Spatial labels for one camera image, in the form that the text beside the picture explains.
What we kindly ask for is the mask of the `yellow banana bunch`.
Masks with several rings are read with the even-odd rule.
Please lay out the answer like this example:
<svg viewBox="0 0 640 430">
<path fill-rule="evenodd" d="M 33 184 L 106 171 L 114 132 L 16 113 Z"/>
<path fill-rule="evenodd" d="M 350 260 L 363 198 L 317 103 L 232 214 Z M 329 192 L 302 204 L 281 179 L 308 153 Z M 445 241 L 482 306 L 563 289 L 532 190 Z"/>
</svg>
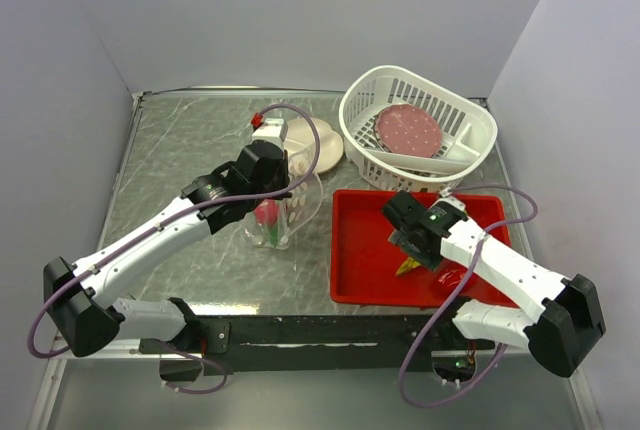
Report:
<svg viewBox="0 0 640 430">
<path fill-rule="evenodd" d="M 398 267 L 398 269 L 395 272 L 395 276 L 396 277 L 401 277 L 403 275 L 406 275 L 407 273 L 411 272 L 414 269 L 417 269 L 421 266 L 421 263 L 418 262 L 417 260 L 413 259 L 412 257 L 407 257 L 404 262 Z"/>
</svg>

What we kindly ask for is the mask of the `pink dragon fruit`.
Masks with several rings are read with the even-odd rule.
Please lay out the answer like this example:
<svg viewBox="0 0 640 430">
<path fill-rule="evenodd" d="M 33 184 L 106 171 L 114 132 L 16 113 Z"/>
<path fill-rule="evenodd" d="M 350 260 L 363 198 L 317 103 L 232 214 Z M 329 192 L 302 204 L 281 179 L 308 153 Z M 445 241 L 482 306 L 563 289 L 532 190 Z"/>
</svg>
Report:
<svg viewBox="0 0 640 430">
<path fill-rule="evenodd" d="M 276 247 L 279 243 L 279 207 L 275 200 L 264 200 L 254 211 L 257 224 L 266 232 L 268 243 Z"/>
</svg>

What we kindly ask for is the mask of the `red bell pepper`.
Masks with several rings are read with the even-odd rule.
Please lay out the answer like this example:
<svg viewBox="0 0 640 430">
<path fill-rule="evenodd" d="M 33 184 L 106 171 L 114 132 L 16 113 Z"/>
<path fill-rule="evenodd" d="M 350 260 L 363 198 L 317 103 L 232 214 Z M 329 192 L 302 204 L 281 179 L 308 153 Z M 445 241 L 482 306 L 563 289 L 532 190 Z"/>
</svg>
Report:
<svg viewBox="0 0 640 430">
<path fill-rule="evenodd" d="M 437 295 L 450 294 L 464 279 L 467 270 L 465 268 L 448 268 L 441 270 L 434 277 L 431 288 Z"/>
</svg>

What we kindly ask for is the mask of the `clear dotted zip top bag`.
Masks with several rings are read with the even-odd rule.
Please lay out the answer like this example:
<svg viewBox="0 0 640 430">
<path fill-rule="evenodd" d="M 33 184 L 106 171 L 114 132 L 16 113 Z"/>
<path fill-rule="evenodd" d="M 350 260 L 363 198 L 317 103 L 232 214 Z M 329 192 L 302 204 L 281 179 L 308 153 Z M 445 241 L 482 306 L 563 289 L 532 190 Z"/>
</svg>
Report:
<svg viewBox="0 0 640 430">
<path fill-rule="evenodd" d="M 242 221 L 245 240 L 254 246 L 285 250 L 293 235 L 318 213 L 324 196 L 319 175 L 313 172 L 308 179 L 291 191 L 291 197 L 275 200 L 279 207 L 279 243 L 272 247 L 266 232 L 257 224 L 253 212 Z"/>
</svg>

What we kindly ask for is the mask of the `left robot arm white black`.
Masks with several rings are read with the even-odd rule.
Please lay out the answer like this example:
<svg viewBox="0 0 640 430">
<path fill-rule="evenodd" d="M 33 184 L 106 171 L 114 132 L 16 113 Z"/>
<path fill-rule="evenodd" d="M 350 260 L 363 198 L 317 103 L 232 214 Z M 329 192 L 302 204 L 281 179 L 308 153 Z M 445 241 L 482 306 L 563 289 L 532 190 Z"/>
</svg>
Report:
<svg viewBox="0 0 640 430">
<path fill-rule="evenodd" d="M 197 177 L 158 215 L 109 247 L 75 263 L 56 257 L 43 270 L 46 312 L 76 357 L 118 338 L 156 338 L 178 352 L 197 343 L 199 328 L 177 300 L 135 303 L 127 287 L 173 254 L 242 220 L 266 198 L 288 194 L 288 155 L 256 140 L 234 161 Z"/>
</svg>

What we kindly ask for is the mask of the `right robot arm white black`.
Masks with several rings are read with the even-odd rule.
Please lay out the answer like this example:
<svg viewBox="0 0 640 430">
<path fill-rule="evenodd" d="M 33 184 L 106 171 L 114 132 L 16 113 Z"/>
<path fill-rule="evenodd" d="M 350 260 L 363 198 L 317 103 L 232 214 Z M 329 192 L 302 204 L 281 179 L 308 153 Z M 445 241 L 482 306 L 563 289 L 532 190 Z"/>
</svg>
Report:
<svg viewBox="0 0 640 430">
<path fill-rule="evenodd" d="M 401 191 L 382 213 L 392 225 L 390 242 L 428 269 L 445 260 L 467 269 L 506 295 L 512 307 L 462 298 L 457 291 L 430 318 L 439 340 L 460 348 L 468 340 L 489 340 L 526 349 L 552 374 L 568 378 L 605 335 L 595 284 L 544 268 L 494 238 L 467 214 L 454 196 L 431 206 Z"/>
</svg>

